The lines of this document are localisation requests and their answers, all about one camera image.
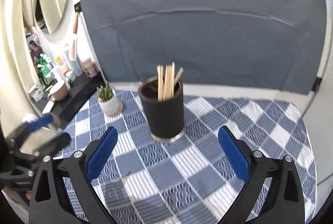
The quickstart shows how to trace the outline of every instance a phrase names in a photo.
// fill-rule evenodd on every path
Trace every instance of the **black cup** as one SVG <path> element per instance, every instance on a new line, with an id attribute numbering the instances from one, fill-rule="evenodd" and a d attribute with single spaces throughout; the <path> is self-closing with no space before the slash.
<path id="1" fill-rule="evenodd" d="M 174 97 L 158 101 L 158 78 L 151 78 L 139 87 L 138 93 L 150 133 L 159 142 L 173 142 L 185 133 L 183 84 L 178 81 Z"/>

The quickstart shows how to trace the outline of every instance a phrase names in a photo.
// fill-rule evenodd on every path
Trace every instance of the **blue gripper pad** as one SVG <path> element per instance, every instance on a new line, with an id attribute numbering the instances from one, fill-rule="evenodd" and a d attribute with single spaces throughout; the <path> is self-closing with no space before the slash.
<path id="1" fill-rule="evenodd" d="M 219 129 L 218 136 L 220 146 L 228 158 L 237 178 L 247 183 L 251 177 L 248 160 L 224 127 Z"/>
<path id="2" fill-rule="evenodd" d="M 98 178 L 118 141 L 118 131 L 112 128 L 100 142 L 87 161 L 86 179 L 88 182 Z"/>
<path id="3" fill-rule="evenodd" d="M 52 123 L 53 117 L 51 114 L 47 114 L 44 117 L 41 117 L 35 122 L 29 123 L 28 125 L 28 132 L 33 133 L 40 129 L 43 126 L 47 126 L 49 123 Z"/>

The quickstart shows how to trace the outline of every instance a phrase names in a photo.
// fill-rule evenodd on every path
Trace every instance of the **tablecloth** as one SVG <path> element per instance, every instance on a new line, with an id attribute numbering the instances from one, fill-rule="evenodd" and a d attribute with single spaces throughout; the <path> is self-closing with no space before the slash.
<path id="1" fill-rule="evenodd" d="M 305 125 L 292 103 L 247 98 L 184 96 L 186 135 L 161 144 L 150 136 L 136 92 L 116 90 L 123 112 L 106 116 L 95 93 L 65 129 L 69 146 L 56 156 L 69 157 L 99 139 L 108 126 L 118 130 L 118 143 L 101 175 L 93 180 L 97 195 L 118 223 L 216 224 L 244 185 L 217 140 L 227 125 L 236 138 L 267 157 L 291 155 L 302 183 L 306 223 L 316 200 L 314 156 Z M 86 219 L 70 179 L 65 185 L 76 214 Z M 258 215 L 270 179 L 249 216 Z"/>

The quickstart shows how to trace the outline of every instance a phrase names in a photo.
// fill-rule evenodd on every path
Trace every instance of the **wooden saucer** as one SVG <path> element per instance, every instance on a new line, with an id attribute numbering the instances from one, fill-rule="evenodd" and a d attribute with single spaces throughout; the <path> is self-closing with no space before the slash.
<path id="1" fill-rule="evenodd" d="M 123 111 L 123 108 L 124 108 L 123 104 L 120 103 L 120 105 L 119 105 L 119 109 L 118 109 L 118 111 L 117 111 L 115 114 L 113 114 L 113 115 L 108 115 L 108 114 L 106 114 L 106 115 L 107 115 L 108 117 L 116 117 L 116 116 L 118 116 L 118 115 Z"/>

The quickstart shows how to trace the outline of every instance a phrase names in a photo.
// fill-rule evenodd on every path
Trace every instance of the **gray fabric backdrop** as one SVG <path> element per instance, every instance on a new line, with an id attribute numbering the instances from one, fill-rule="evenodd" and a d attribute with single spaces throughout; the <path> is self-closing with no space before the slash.
<path id="1" fill-rule="evenodd" d="M 325 0 L 81 0 L 107 80 L 134 82 L 156 65 L 185 83 L 307 94 L 326 29 Z"/>

